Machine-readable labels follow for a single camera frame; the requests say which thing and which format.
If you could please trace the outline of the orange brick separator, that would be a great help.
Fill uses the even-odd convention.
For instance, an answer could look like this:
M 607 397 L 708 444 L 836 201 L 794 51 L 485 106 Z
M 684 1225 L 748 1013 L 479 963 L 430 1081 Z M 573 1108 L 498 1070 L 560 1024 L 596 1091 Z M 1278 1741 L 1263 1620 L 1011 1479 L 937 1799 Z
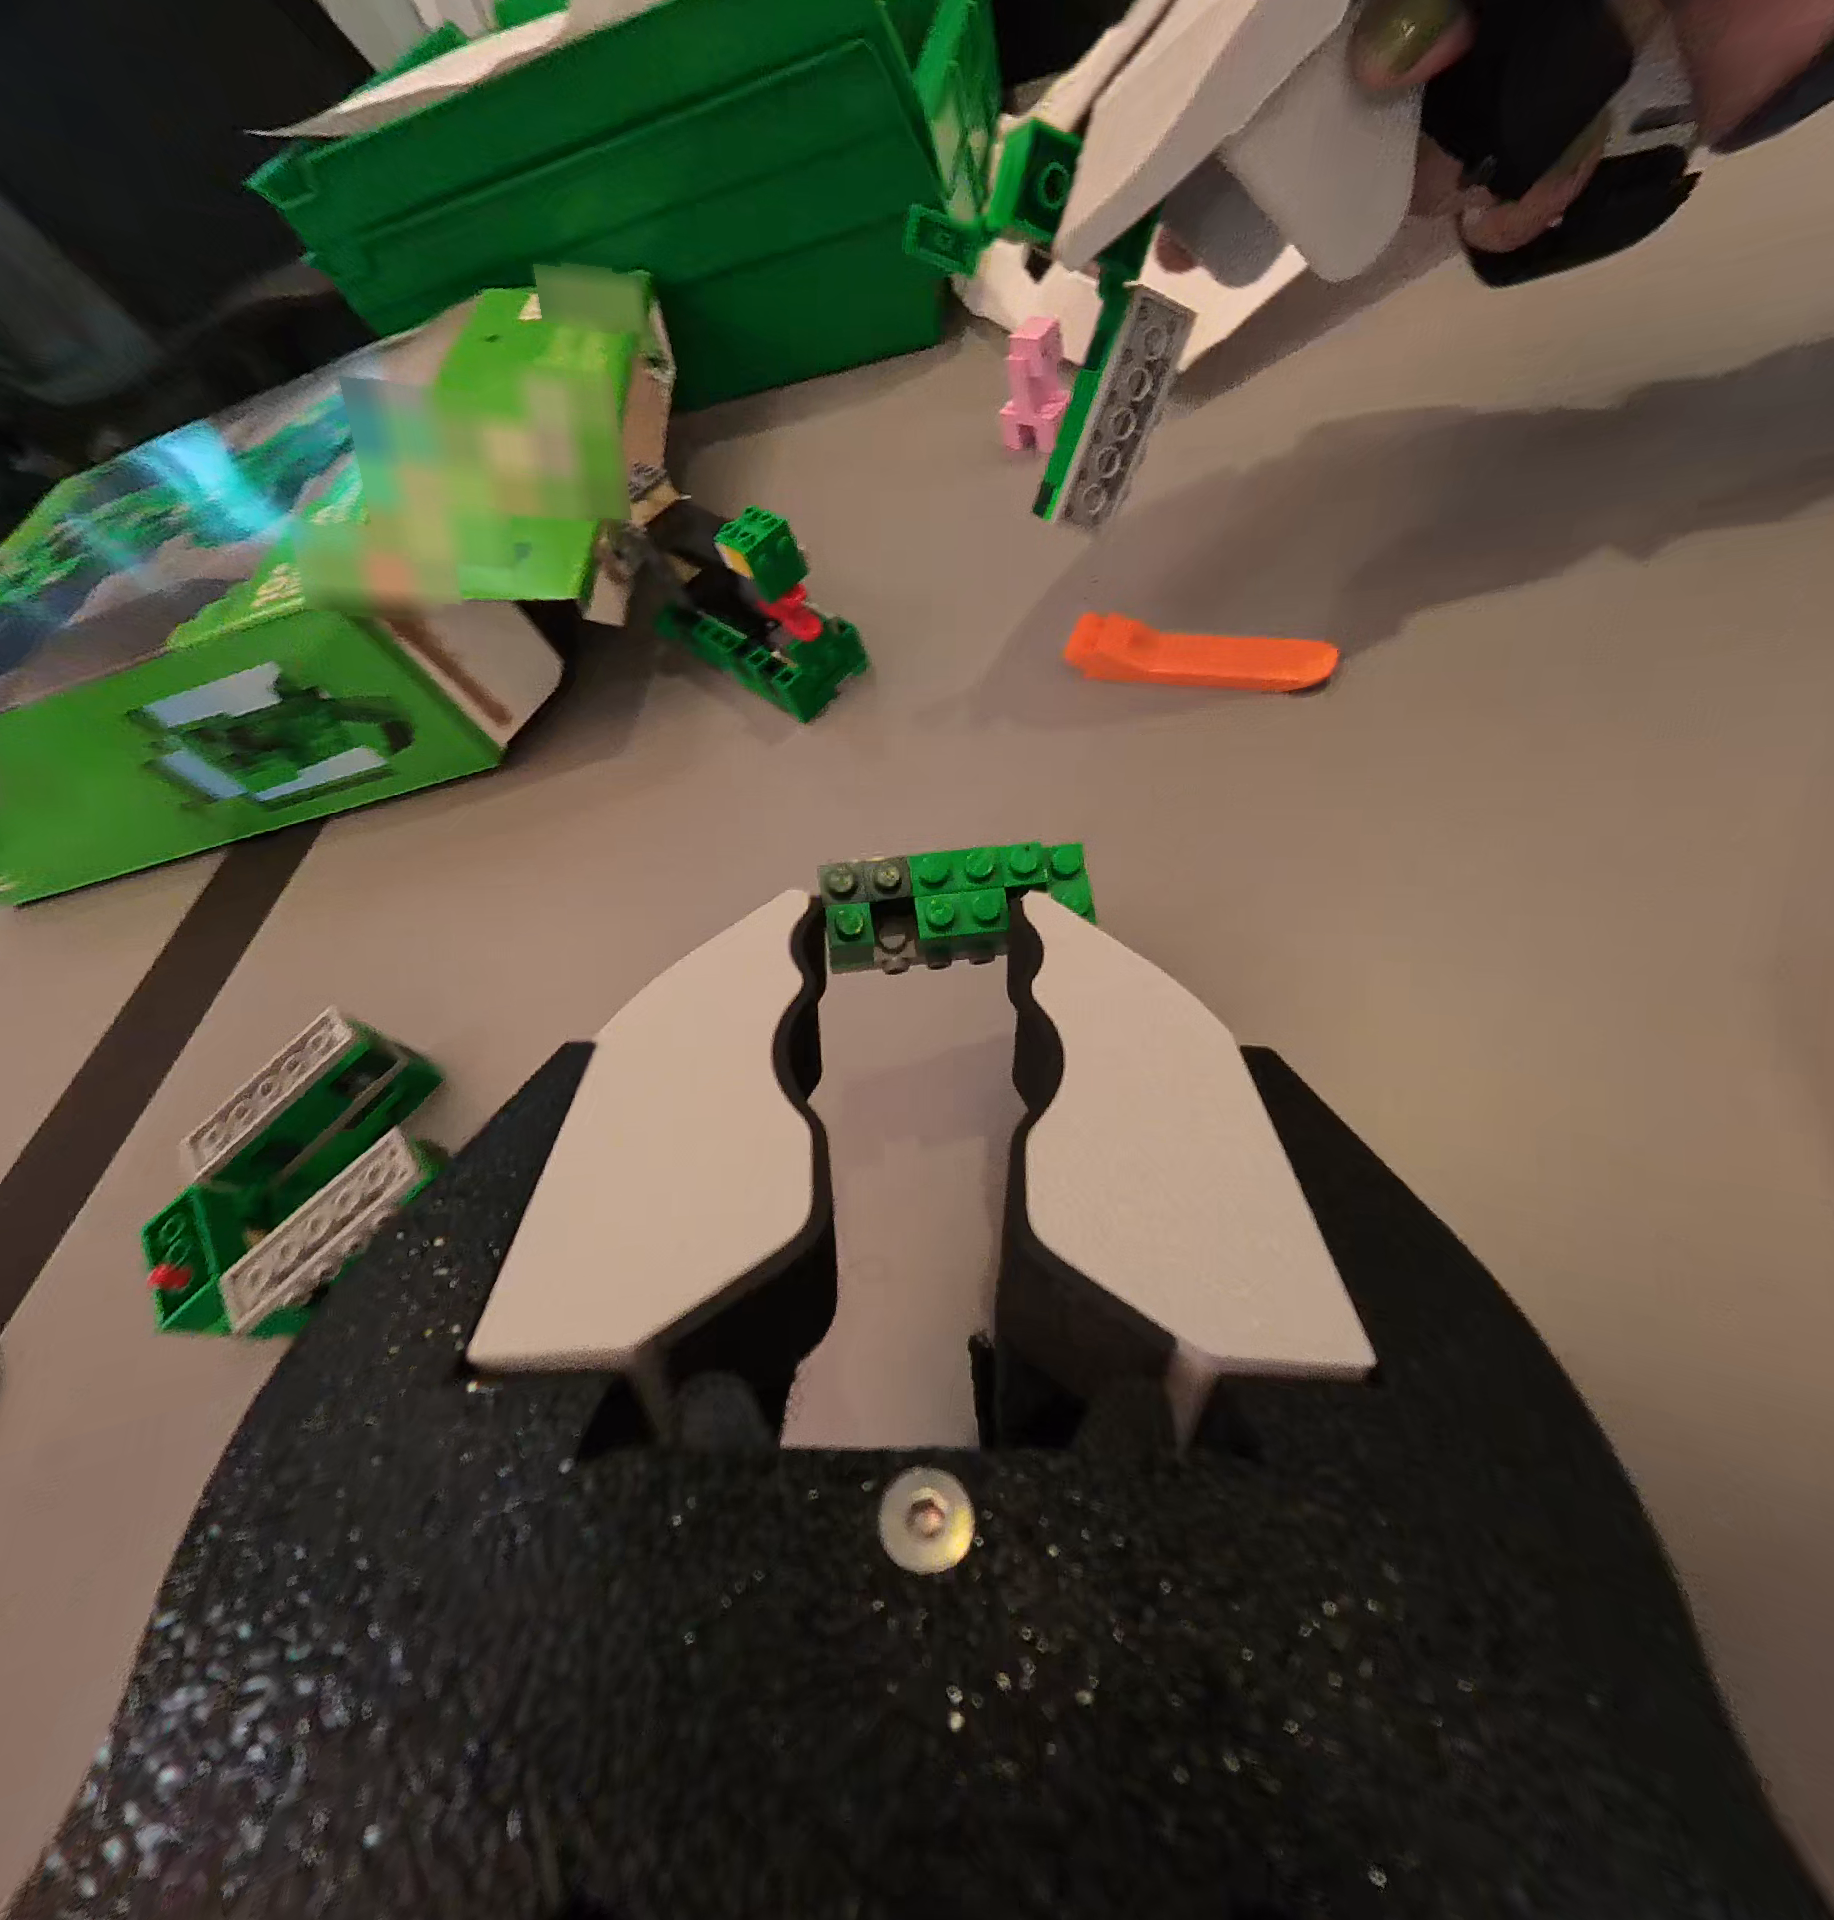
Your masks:
M 1320 689 L 1342 663 L 1328 641 L 1186 634 L 1118 613 L 1077 618 L 1064 657 L 1094 682 L 1246 693 Z

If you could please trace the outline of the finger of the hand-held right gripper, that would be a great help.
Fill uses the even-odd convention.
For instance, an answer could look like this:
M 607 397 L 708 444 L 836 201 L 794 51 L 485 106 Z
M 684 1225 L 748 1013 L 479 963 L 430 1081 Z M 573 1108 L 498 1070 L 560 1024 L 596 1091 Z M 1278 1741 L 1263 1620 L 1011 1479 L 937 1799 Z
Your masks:
M 1246 201 L 1326 283 L 1365 275 L 1411 213 L 1420 95 L 1372 96 L 1352 74 L 1352 5 L 1207 7 L 1207 85 L 1180 216 L 1195 264 L 1233 280 Z
M 1191 1 L 1122 5 L 1109 22 L 1086 5 L 1007 5 L 1007 30 L 1023 40 L 1024 65 L 1049 90 L 1007 119 L 1007 154 L 1042 148 L 1053 156 L 1203 156 L 1207 85 L 1207 7 Z

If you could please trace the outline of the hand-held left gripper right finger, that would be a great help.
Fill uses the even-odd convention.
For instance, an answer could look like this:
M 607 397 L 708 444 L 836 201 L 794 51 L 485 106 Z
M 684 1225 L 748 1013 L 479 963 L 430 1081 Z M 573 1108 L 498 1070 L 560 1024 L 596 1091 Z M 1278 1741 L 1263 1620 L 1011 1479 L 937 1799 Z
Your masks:
M 1007 1411 L 1074 1430 L 1151 1388 L 1186 1447 L 1229 1380 L 1363 1387 L 1374 1342 L 1235 1033 L 1075 909 L 1007 955 Z

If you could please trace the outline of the green cardboard box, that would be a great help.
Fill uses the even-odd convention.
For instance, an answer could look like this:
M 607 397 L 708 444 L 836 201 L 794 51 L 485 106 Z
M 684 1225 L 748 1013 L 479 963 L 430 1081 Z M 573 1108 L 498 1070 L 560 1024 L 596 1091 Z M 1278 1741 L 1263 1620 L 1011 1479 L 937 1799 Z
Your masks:
M 0 539 L 0 905 L 499 768 L 673 382 L 649 277 L 540 267 L 60 480 Z

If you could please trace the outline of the person's right hand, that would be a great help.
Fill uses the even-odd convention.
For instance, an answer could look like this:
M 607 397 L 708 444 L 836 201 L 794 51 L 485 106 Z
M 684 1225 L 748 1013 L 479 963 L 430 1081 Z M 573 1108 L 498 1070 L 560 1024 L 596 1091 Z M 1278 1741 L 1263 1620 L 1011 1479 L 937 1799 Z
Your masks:
M 1372 95 L 1423 88 L 1473 44 L 1474 23 L 1460 1 L 1367 1 L 1352 25 L 1352 74 Z M 1466 185 L 1455 156 L 1419 140 L 1411 210 L 1446 223 L 1477 253 L 1516 253 L 1558 225 L 1584 192 L 1610 142 L 1600 113 L 1564 156 L 1517 200 Z

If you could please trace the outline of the grey desk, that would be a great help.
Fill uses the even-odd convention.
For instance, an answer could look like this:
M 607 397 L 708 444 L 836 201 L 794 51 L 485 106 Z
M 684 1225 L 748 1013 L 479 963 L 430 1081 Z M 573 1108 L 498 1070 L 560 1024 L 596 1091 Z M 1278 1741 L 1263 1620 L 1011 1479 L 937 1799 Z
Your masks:
M 198 913 L 258 906 L 0 1335 L 0 1911 L 280 1347 L 162 1336 L 178 1143 L 327 1004 L 463 1144 L 821 860 L 1084 840 L 1100 919 L 1282 1053 L 1595 1404 L 1834 1899 L 1834 109 L 1550 284 L 1438 270 L 1028 517 L 998 341 L 684 421 L 874 670 L 797 728 L 601 638 L 505 769 L 0 915 L 0 1185 Z M 1338 644 L 1308 693 L 1094 682 L 1084 613 Z

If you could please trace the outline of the green plastic bin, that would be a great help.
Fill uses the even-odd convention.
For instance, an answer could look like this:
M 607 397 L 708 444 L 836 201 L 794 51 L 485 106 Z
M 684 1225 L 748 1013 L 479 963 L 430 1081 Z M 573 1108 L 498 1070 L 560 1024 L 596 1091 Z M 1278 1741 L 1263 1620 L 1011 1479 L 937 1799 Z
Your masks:
M 418 5 L 377 79 L 518 7 Z M 950 277 L 905 218 L 998 119 L 987 5 L 668 1 L 377 131 L 276 140 L 246 185 L 380 334 L 538 267 L 636 270 L 705 409 L 937 344 Z

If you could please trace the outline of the crumpled white paper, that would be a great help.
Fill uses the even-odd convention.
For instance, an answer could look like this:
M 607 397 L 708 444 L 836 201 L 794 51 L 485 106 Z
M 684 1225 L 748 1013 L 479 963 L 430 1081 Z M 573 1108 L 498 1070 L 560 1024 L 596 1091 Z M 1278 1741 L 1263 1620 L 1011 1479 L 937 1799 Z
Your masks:
M 1208 153 L 1189 129 L 1140 109 L 1007 116 L 970 148 L 964 191 L 911 210 L 905 251 L 950 277 L 963 304 L 1000 329 L 1016 368 L 1070 388 L 1105 338 L 1103 253 L 1127 243 L 1118 290 L 1152 291 L 1182 311 L 1180 364 L 1193 368 L 1305 271 L 1302 256 L 1246 201 L 1233 280 L 1205 264 L 1170 267 L 1155 239 L 1134 235 L 1146 215 L 1180 216 L 1188 172 Z

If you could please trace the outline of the green black red brick model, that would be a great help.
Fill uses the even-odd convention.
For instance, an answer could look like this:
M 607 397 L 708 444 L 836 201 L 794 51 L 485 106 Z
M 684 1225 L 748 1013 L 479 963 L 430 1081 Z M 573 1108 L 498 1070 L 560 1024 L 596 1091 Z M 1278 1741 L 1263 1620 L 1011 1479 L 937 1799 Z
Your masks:
M 859 630 L 812 603 L 811 561 L 787 517 L 721 517 L 688 494 L 649 525 L 654 631 L 800 724 L 870 670 Z

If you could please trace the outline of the green brick frame grey plates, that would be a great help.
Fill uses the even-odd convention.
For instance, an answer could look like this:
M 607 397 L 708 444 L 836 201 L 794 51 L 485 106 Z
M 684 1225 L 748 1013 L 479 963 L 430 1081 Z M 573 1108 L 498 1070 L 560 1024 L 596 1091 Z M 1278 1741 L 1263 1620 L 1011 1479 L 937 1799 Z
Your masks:
M 298 1335 L 445 1163 L 411 1119 L 423 1053 L 329 1008 L 183 1140 L 185 1188 L 140 1231 L 163 1335 Z

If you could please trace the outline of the pink brick pig figure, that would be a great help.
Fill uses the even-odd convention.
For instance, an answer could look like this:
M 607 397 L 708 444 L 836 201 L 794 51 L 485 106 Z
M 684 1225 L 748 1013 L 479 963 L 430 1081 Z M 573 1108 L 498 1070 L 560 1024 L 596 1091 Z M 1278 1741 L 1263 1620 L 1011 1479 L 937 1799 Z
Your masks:
M 1019 325 L 1005 346 L 1007 391 L 1000 444 L 1009 451 L 1049 451 L 1070 408 L 1064 327 L 1054 316 Z

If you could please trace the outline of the grey and green brick assembly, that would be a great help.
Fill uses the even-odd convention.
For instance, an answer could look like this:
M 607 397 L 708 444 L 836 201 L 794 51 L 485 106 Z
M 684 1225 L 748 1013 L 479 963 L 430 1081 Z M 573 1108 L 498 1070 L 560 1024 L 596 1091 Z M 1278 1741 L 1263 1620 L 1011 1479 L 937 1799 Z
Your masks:
M 964 277 L 995 243 L 1045 248 L 1074 225 L 1070 207 L 1081 148 L 1081 134 L 1027 117 L 1000 142 L 984 213 L 961 221 L 931 203 L 914 203 L 905 218 L 905 254 Z M 1149 213 L 1091 253 L 1097 325 L 1034 501 L 1034 515 L 1051 525 L 1097 532 L 1118 511 L 1170 398 L 1195 314 L 1142 279 L 1157 228 L 1159 215 Z

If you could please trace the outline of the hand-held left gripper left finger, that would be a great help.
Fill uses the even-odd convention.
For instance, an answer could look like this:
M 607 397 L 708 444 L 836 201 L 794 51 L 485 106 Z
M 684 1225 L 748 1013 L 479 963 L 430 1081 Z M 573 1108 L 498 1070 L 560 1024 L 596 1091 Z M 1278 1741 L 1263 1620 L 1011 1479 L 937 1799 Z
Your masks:
M 673 963 L 593 1038 L 467 1346 L 479 1384 L 617 1387 L 690 1449 L 779 1449 L 833 1324 L 807 894 Z

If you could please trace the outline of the white paper sheet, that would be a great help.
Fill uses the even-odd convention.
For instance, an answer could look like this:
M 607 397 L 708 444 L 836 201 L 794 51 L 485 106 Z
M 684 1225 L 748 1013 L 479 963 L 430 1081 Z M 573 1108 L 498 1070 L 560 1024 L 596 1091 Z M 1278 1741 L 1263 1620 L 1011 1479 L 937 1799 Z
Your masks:
M 337 104 L 279 129 L 258 129 L 256 134 L 272 140 L 364 134 L 459 98 L 565 44 L 616 30 L 656 9 L 660 9 L 658 1 L 569 1 L 543 11 L 520 5 L 520 18 L 512 18 L 511 23 L 498 25 L 494 31 L 445 40 L 427 60 L 374 79 Z

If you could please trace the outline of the small green brick assembly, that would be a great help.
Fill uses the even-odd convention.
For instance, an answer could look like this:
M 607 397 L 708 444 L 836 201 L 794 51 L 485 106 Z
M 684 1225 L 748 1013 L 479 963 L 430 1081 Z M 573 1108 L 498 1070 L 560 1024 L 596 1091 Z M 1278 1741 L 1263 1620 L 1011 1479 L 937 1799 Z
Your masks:
M 985 841 L 827 862 L 817 869 L 827 969 L 897 974 L 997 963 L 1028 894 L 1096 923 L 1082 841 Z

